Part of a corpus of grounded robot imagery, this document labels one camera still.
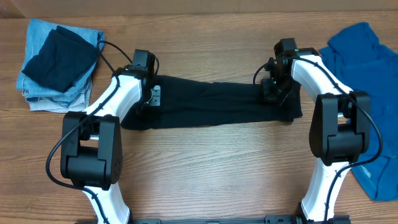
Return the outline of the black t-shirt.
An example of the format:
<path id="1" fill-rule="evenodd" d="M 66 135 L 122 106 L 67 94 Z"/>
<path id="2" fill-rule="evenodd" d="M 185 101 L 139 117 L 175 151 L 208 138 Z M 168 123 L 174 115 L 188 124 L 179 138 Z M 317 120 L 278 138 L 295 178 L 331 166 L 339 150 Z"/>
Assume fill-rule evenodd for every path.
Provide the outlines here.
<path id="1" fill-rule="evenodd" d="M 158 76 L 160 105 L 133 106 L 121 126 L 130 130 L 189 128 L 221 124 L 283 121 L 302 116 L 300 88 L 285 105 L 268 103 L 259 84 L 206 83 Z"/>

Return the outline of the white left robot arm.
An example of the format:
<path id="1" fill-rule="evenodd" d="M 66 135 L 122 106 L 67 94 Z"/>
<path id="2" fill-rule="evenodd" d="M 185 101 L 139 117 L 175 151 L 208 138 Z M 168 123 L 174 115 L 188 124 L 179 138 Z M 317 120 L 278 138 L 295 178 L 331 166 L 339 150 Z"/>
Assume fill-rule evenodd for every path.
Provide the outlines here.
<path id="1" fill-rule="evenodd" d="M 118 184 L 123 166 L 121 123 L 129 113 L 160 105 L 160 88 L 153 83 L 157 61 L 153 53 L 135 50 L 131 64 L 113 73 L 96 102 L 64 116 L 60 171 L 88 197 L 97 223 L 133 222 Z"/>

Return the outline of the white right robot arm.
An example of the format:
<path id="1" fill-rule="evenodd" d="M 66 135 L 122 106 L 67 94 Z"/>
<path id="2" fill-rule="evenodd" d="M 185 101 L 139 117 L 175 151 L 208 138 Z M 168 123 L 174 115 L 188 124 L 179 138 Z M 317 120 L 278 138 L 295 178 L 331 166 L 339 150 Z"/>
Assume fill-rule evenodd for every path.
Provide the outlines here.
<path id="1" fill-rule="evenodd" d="M 316 161 L 298 215 L 267 216 L 266 223 L 350 223 L 334 207 L 348 171 L 369 147 L 370 97 L 341 83 L 315 49 L 300 49 L 293 38 L 281 39 L 274 53 L 263 65 L 270 73 L 261 82 L 264 100 L 288 107 L 300 86 L 307 91 L 315 103 L 308 140 Z"/>

